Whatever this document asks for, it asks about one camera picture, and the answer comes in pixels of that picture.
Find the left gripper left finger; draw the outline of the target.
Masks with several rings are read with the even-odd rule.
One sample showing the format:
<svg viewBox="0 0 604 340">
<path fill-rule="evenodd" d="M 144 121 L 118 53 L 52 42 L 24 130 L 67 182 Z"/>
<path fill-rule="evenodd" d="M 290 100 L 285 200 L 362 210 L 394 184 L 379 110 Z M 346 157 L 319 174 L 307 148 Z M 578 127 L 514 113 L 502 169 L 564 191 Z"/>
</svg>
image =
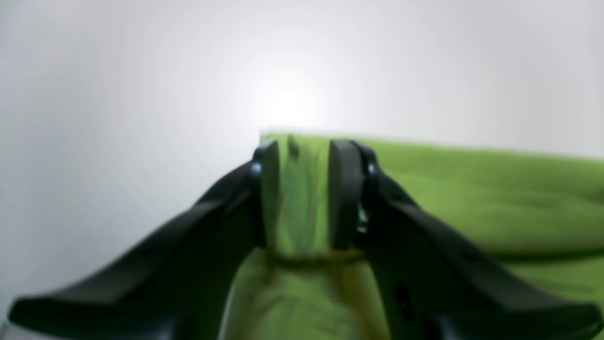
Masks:
<svg viewBox="0 0 604 340">
<path fill-rule="evenodd" d="M 265 247 L 263 194 L 276 192 L 280 153 L 252 159 L 192 207 L 97 273 L 56 292 L 19 297 L 13 325 L 61 340 L 218 340 L 240 265 Z"/>
</svg>

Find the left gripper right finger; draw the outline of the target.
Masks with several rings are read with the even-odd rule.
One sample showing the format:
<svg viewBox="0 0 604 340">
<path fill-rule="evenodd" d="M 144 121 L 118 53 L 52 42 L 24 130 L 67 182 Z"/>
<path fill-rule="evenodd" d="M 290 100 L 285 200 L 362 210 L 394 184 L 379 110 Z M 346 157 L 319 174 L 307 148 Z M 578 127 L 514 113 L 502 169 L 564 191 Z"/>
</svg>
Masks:
<svg viewBox="0 0 604 340">
<path fill-rule="evenodd" d="M 369 145 L 334 139 L 329 239 L 361 249 L 393 340 L 592 340 L 594 303 L 532 287 L 423 210 L 380 168 Z"/>
</svg>

